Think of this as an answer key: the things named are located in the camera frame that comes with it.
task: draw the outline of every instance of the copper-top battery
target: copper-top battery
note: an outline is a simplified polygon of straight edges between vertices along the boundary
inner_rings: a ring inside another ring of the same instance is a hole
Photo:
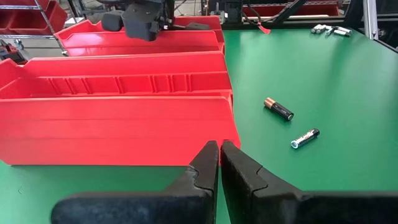
[[[294,114],[292,112],[290,112],[288,109],[280,105],[272,98],[266,98],[266,100],[264,100],[264,105],[268,107],[271,111],[279,114],[279,116],[283,117],[287,121],[290,121],[293,118]]]

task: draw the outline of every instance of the metal shelf rack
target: metal shelf rack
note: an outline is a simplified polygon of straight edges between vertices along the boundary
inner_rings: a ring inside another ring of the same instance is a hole
[[[19,47],[20,49],[23,49],[22,41],[20,39],[55,39],[57,41],[59,47],[62,50],[62,54],[65,56],[68,56],[67,51],[62,47],[61,42],[58,40],[58,38],[56,38],[54,36],[55,31],[54,31],[53,27],[51,26],[49,19],[45,15],[45,11],[43,10],[42,6],[39,4],[39,2],[37,0],[34,0],[34,1],[36,3],[35,6],[0,6],[0,10],[1,9],[39,10],[40,13],[42,14],[45,22],[47,23],[48,27],[50,28],[52,35],[0,35],[0,38],[16,39],[16,40],[14,40],[14,42],[16,43],[17,47]]]

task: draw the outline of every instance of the aa battery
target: aa battery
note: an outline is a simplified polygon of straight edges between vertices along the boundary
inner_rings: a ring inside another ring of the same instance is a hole
[[[296,149],[304,145],[305,143],[311,141],[312,139],[316,138],[319,134],[320,134],[319,130],[314,128],[309,132],[307,132],[306,134],[304,134],[303,136],[299,137],[298,139],[293,140],[290,144],[293,148]]]
[[[321,24],[316,25],[314,28],[311,29],[311,33],[316,33],[318,28],[321,26]]]
[[[321,25],[318,30],[316,31],[317,34],[323,33],[326,30],[326,25]]]
[[[264,105],[268,107],[271,111],[279,114],[285,120],[290,121],[293,118],[293,113],[286,109],[284,106],[280,105],[279,103],[275,102],[272,98],[266,98],[264,100]]]
[[[342,35],[345,37],[351,37],[351,33],[349,32],[345,32],[345,31],[341,31],[341,30],[335,30],[333,31],[334,34],[338,34],[338,35]]]

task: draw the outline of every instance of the bin lip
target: bin lip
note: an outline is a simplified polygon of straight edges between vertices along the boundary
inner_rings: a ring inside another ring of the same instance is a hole
[[[33,61],[41,60],[41,61],[59,61],[59,60],[82,60],[82,59],[111,59],[111,58],[146,58],[146,57],[163,57],[165,56],[189,56],[189,55],[209,55],[209,54],[214,54],[214,55],[221,55],[224,57],[224,54],[220,52],[219,50],[213,50],[213,51],[206,51],[206,52],[173,52],[173,53],[153,53],[153,54],[132,54],[132,55],[98,55],[98,56],[73,56],[73,57],[36,57],[32,58],[29,60],[23,67],[28,66],[30,63]]]
[[[25,101],[67,101],[67,100],[226,100],[224,96],[79,96],[56,98],[15,98],[0,99],[0,103]]]

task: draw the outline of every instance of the stacked red bins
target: stacked red bins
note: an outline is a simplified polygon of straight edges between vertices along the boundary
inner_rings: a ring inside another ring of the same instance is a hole
[[[0,34],[15,34],[10,30],[15,14],[16,12],[13,10],[0,10]]]
[[[47,10],[50,0],[37,0],[43,10]],[[0,0],[0,6],[35,6],[35,0]]]
[[[239,136],[224,55],[0,62],[0,159],[14,165],[185,166]]]
[[[41,0],[39,4],[45,10],[54,32],[61,31],[67,19],[67,13],[56,0]],[[0,5],[34,6],[35,1],[0,0]],[[52,35],[41,12],[35,9],[0,10],[0,34]]]
[[[220,20],[216,16],[176,17],[175,24],[185,26],[191,22],[208,24],[211,30],[162,31],[155,41],[129,38],[124,29],[109,32],[101,23],[81,22],[56,36],[69,56],[132,55],[171,52],[224,52],[224,37]]]

